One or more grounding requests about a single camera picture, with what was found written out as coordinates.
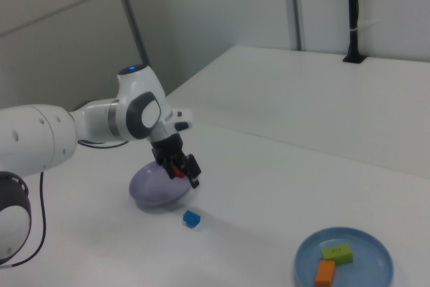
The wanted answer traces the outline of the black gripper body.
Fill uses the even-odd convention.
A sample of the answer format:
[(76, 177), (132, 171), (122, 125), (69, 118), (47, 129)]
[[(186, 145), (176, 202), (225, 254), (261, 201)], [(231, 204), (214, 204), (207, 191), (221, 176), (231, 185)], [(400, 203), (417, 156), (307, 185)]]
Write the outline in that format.
[(158, 165), (165, 163), (180, 166), (184, 153), (183, 141), (180, 134), (173, 134), (166, 139), (150, 142), (155, 161)]

